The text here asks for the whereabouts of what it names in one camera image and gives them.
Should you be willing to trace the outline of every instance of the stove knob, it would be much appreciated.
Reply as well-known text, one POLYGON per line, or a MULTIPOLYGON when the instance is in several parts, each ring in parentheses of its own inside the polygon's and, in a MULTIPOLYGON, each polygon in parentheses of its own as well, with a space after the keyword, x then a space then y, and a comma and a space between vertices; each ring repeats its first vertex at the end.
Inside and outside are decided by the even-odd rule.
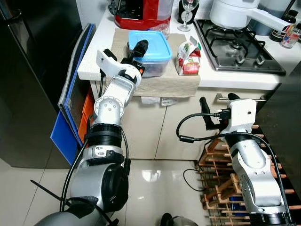
POLYGON ((257 59, 256 59, 256 64, 257 65, 263 65, 265 62, 265 58, 263 57, 263 55, 260 55, 257 59))
POLYGON ((238 57, 236 57, 236 63, 238 63, 239 65, 242 65, 244 63, 244 61, 246 60, 246 58, 242 55, 239 55, 238 57))

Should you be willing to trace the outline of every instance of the red appliance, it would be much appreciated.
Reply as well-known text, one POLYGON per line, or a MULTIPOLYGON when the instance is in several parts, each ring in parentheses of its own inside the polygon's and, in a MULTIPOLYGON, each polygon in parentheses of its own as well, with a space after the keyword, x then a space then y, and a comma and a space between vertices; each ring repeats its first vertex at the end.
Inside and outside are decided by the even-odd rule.
POLYGON ((114 14, 115 22, 119 27, 129 30, 147 30, 159 24, 169 24, 173 2, 174 0, 120 0, 114 14))

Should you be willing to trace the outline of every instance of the cabinet door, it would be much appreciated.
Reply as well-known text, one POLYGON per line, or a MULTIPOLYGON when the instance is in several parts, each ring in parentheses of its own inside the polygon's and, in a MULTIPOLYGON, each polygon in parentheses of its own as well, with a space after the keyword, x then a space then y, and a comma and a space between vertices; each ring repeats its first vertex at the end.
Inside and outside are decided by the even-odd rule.
POLYGON ((143 105, 140 97, 133 97, 121 119, 132 159, 154 159, 166 107, 143 105))
MULTIPOLYGON (((254 99, 259 99, 262 95, 267 94, 267 91, 263 90, 199 88, 195 97, 183 98, 176 105, 167 107, 156 159, 197 160, 207 141, 193 144, 180 142, 175 134, 177 125, 185 116, 201 112, 199 104, 201 97, 206 97, 212 113, 226 108, 228 101, 218 100, 217 94, 221 93, 223 97, 227 97, 230 92, 239 95, 241 98, 254 99)), ((212 120, 214 123, 218 123, 217 119, 212 118, 212 120)), ((211 136, 217 132, 217 130, 206 131, 202 117, 187 120, 180 129, 180 134, 195 138, 211 136)))

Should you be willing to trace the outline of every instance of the tiled floor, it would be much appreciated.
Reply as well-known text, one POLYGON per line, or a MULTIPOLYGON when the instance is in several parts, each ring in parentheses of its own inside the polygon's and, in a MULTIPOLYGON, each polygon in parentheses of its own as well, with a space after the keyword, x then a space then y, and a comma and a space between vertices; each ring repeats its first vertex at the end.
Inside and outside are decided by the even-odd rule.
MULTIPOLYGON (((199 193, 184 182, 182 173, 193 168, 190 161, 133 160, 129 177, 129 199, 113 214, 120 226, 157 226, 163 213, 180 215, 207 225, 199 193)), ((0 225, 31 226, 58 211, 59 203, 29 180, 40 181, 60 195, 67 170, 17 169, 0 160, 0 225)), ((198 188, 199 176, 187 172, 187 180, 198 188)))

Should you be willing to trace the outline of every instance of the black refrigerator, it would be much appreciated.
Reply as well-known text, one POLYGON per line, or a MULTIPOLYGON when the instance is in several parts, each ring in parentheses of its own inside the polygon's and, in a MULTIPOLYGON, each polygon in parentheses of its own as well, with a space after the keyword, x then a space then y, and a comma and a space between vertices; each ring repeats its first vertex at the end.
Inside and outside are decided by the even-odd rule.
POLYGON ((256 119, 301 199, 301 62, 256 119))
POLYGON ((0 0, 0 158, 66 168, 49 138, 82 31, 76 0, 0 0))

